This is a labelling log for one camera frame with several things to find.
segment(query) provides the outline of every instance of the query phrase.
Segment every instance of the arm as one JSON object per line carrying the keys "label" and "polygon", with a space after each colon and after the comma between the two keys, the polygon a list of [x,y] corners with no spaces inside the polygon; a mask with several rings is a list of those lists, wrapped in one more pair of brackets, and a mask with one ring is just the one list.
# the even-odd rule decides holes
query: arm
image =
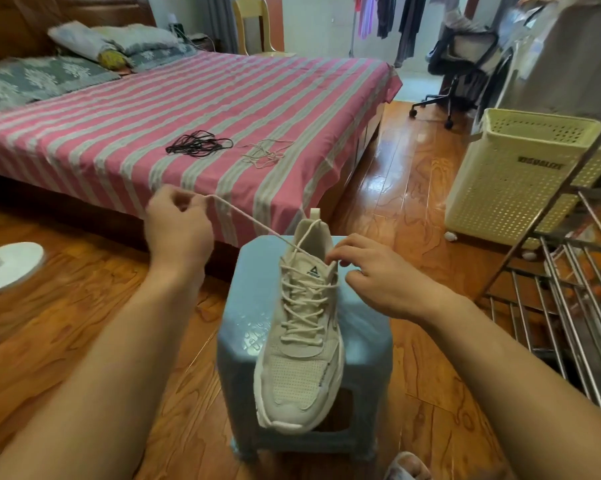
{"label": "arm", "polygon": [[150,201],[144,283],[1,454],[1,480],[132,478],[214,245],[205,205],[175,187]]}
{"label": "arm", "polygon": [[487,415],[514,472],[525,479],[601,479],[601,411],[530,354],[468,298],[389,248],[351,235],[326,261],[353,263],[345,280],[385,315],[434,339]]}

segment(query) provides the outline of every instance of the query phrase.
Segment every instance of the pink striped bed sheet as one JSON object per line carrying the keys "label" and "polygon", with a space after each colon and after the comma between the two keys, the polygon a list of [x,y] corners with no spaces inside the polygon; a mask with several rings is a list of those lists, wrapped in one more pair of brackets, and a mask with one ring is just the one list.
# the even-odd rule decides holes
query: pink striped bed sheet
{"label": "pink striped bed sheet", "polygon": [[[163,183],[216,193],[290,233],[339,180],[358,135],[401,82],[371,59],[285,59],[200,52],[180,61],[0,112],[0,175],[142,216]],[[200,159],[165,147],[197,129],[234,148]],[[242,156],[262,139],[294,141],[276,165]],[[264,146],[275,150],[280,143]],[[216,238],[263,230],[217,203]]]}

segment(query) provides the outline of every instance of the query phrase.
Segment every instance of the wooden bed frame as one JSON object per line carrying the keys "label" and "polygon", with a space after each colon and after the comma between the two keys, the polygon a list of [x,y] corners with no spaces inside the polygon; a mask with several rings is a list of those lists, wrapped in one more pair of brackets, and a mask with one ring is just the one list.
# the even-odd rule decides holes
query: wooden bed frame
{"label": "wooden bed frame", "polygon": [[[155,24],[148,0],[21,0],[19,3],[0,0],[0,60],[50,55],[53,45],[46,35],[47,29],[70,20],[78,20],[87,26]],[[326,222],[330,221],[369,142],[378,135],[384,106],[378,106],[376,115],[360,133],[356,151],[346,161],[339,181],[319,201],[321,217]],[[0,207],[29,217],[51,217],[113,241],[146,249],[143,222],[139,218],[102,209],[67,195],[59,198],[58,193],[1,176]],[[207,273],[230,281],[238,255],[237,248],[217,242]]]}

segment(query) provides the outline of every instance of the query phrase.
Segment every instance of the shoe sole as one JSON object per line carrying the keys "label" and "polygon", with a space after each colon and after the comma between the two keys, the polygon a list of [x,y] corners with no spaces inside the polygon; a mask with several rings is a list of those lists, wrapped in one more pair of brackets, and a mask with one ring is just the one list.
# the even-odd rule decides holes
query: shoe sole
{"label": "shoe sole", "polygon": [[265,405],[263,403],[263,395],[261,391],[261,375],[263,374],[263,355],[265,353],[265,347],[263,347],[258,354],[257,365],[254,370],[254,399],[257,404],[257,419],[258,424],[262,428],[272,428],[283,435],[302,435],[312,429],[316,428],[323,419],[327,417],[327,414],[334,405],[336,395],[340,389],[341,382],[343,381],[343,370],[344,370],[344,345],[343,336],[340,334],[340,328],[338,330],[338,365],[336,374],[332,378],[327,393],[327,401],[325,402],[323,409],[320,413],[309,423],[309,424],[294,424],[286,423],[282,421],[272,421],[267,417],[265,413]]}

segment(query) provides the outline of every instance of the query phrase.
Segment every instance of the wooden chair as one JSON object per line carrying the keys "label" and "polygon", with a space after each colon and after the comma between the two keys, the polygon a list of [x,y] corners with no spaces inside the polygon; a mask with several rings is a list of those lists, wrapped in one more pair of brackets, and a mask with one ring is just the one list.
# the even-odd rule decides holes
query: wooden chair
{"label": "wooden chair", "polygon": [[262,57],[291,57],[296,54],[288,52],[278,52],[272,47],[272,39],[269,32],[269,10],[265,0],[234,0],[232,2],[234,17],[236,18],[236,28],[239,32],[239,54],[249,55],[245,44],[245,23],[246,18],[263,17],[263,46],[265,51],[260,54]]}

